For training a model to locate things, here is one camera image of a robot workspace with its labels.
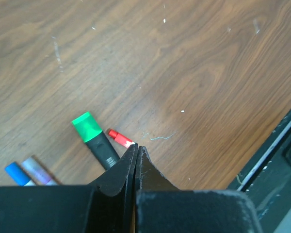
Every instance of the black marker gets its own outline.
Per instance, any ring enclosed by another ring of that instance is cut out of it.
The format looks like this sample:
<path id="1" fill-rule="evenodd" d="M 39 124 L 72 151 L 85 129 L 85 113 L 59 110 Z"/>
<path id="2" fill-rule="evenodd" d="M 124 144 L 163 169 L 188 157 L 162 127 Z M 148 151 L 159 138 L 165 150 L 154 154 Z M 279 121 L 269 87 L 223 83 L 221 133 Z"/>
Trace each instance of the black marker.
<path id="1" fill-rule="evenodd" d="M 90 112 L 84 113 L 73 120 L 72 125 L 106 170 L 120 160 L 120 157 Z"/>

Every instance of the brown tabletop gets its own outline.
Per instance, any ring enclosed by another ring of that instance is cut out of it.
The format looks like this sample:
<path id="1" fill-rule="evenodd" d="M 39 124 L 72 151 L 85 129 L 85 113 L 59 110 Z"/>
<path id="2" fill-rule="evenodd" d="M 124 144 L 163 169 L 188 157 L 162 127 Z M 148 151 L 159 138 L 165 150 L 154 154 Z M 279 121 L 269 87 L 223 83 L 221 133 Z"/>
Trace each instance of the brown tabletop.
<path id="1" fill-rule="evenodd" d="M 90 111 L 179 188 L 225 188 L 290 108 L 291 0 L 0 0 L 0 185 L 33 154 L 98 177 Z"/>

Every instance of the red marker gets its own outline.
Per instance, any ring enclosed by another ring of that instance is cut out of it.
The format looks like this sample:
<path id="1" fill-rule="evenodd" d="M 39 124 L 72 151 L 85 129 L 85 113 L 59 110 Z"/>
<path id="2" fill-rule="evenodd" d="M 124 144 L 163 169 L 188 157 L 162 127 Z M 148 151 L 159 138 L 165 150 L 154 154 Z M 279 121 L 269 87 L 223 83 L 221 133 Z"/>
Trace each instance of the red marker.
<path id="1" fill-rule="evenodd" d="M 110 130 L 108 132 L 108 135 L 113 138 L 117 143 L 121 144 L 122 146 L 128 148 L 130 145 L 135 144 L 131 139 L 125 137 L 121 133 L 115 131 L 115 130 Z"/>

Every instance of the wooden table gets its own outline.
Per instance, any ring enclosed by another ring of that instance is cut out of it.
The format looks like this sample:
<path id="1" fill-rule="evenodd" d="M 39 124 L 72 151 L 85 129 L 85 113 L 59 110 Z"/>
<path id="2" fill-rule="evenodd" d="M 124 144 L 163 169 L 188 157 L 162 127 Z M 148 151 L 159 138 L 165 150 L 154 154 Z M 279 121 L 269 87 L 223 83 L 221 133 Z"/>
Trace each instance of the wooden table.
<path id="1" fill-rule="evenodd" d="M 225 188 L 290 108 L 291 0 L 0 0 L 0 185 L 33 154 L 98 177 L 90 111 L 179 188 Z"/>

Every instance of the pen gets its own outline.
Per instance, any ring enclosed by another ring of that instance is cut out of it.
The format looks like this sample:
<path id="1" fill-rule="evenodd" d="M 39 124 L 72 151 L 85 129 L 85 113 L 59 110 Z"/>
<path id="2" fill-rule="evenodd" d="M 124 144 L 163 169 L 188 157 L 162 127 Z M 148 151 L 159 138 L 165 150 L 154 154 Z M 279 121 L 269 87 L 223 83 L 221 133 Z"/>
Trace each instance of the pen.
<path id="1" fill-rule="evenodd" d="M 120 157 L 90 112 L 84 113 L 73 120 L 72 125 L 106 170 L 120 160 Z"/>
<path id="2" fill-rule="evenodd" d="M 58 185 L 41 165 L 30 157 L 22 162 L 23 168 L 44 185 Z"/>
<path id="3" fill-rule="evenodd" d="M 115 130 L 109 130 L 108 135 L 113 138 L 117 143 L 121 144 L 122 146 L 128 148 L 130 145 L 135 144 L 131 139 L 125 137 L 121 133 Z"/>
<path id="4" fill-rule="evenodd" d="M 33 180 L 13 162 L 4 169 L 19 186 L 35 186 Z"/>

